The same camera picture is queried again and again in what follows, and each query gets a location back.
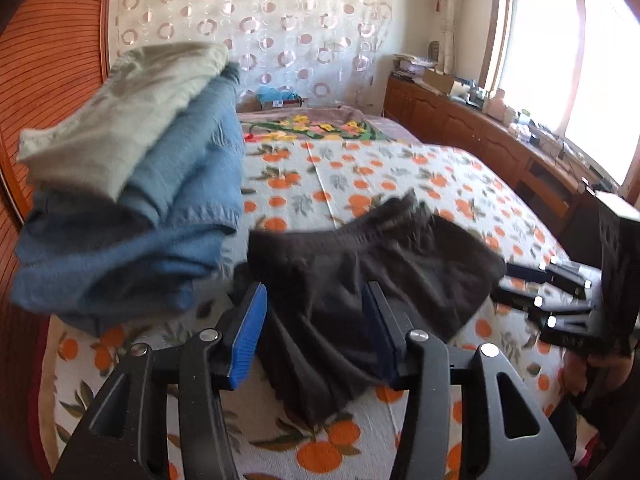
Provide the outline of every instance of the white curtain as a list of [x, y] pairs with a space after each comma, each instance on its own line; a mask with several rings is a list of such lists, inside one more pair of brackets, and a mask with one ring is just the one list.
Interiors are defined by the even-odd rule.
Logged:
[[453, 74], [455, 69], [454, 30], [461, 0], [440, 0], [440, 53], [438, 70]]

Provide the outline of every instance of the bottle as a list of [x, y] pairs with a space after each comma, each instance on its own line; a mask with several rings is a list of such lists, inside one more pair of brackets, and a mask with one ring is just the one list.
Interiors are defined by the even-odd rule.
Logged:
[[498, 121], [504, 119], [504, 113], [507, 109], [507, 105], [504, 104], [504, 90], [498, 88], [495, 92], [495, 97], [489, 99], [489, 104], [486, 108], [486, 114]]

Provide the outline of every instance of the red fabric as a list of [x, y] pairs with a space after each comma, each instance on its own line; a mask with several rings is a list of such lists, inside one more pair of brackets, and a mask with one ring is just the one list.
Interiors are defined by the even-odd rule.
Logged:
[[50, 480], [52, 476], [49, 462], [44, 454], [42, 440], [40, 439], [40, 418], [38, 416], [38, 398], [40, 395], [40, 380], [42, 379], [42, 360], [47, 349], [47, 335], [49, 333], [49, 318], [44, 318], [40, 323], [38, 332], [38, 342], [36, 343], [36, 356], [33, 363], [33, 379], [31, 380], [31, 390], [29, 392], [29, 437], [31, 441], [31, 451], [35, 465], [43, 480]]

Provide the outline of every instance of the orange print bedspread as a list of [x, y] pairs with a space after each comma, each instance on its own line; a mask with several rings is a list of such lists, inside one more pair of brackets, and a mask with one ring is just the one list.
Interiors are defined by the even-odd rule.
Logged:
[[[219, 273], [199, 284], [206, 308], [180, 319], [136, 322], [100, 339], [50, 326], [45, 363], [50, 391], [41, 391], [41, 434], [53, 466], [79, 418], [114, 364], [134, 341], [153, 348], [180, 344], [215, 324], [230, 306], [225, 294], [233, 266], [246, 257], [250, 229], [334, 229], [393, 195], [415, 189], [444, 218], [468, 229], [506, 259], [539, 262], [566, 257], [554, 238], [509, 187], [461, 150], [399, 142], [248, 143], [244, 158], [244, 211], [238, 233], [223, 247]], [[533, 284], [516, 282], [521, 287]], [[552, 294], [542, 288], [541, 294]], [[504, 352], [550, 414], [562, 396], [558, 348], [538, 341], [524, 315], [487, 300], [454, 339], [475, 349], [492, 342]], [[229, 438], [246, 480], [386, 480], [402, 429], [407, 395], [379, 386], [341, 413], [308, 428], [285, 412], [254, 360], [249, 378], [223, 393]], [[172, 479], [181, 479], [177, 399], [168, 397], [168, 446]], [[447, 479], [458, 477], [462, 410], [452, 394]]]

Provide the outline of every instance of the wooden cabinet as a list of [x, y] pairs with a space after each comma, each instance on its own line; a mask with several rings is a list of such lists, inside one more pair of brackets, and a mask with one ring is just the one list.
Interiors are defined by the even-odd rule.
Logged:
[[529, 161], [529, 150], [490, 124], [485, 125], [482, 137], [482, 161], [515, 188]]
[[409, 83], [389, 78], [386, 86], [384, 115], [409, 129], [414, 111], [413, 86]]
[[442, 143], [480, 157], [482, 153], [482, 122], [472, 113], [454, 103], [445, 102], [440, 122]]
[[418, 139], [428, 144], [442, 144], [441, 98], [429, 92], [422, 92], [414, 99], [414, 110], [408, 130]]
[[499, 122], [420, 86], [390, 77], [384, 115], [422, 142], [461, 148], [482, 160], [554, 234], [570, 220], [577, 179]]

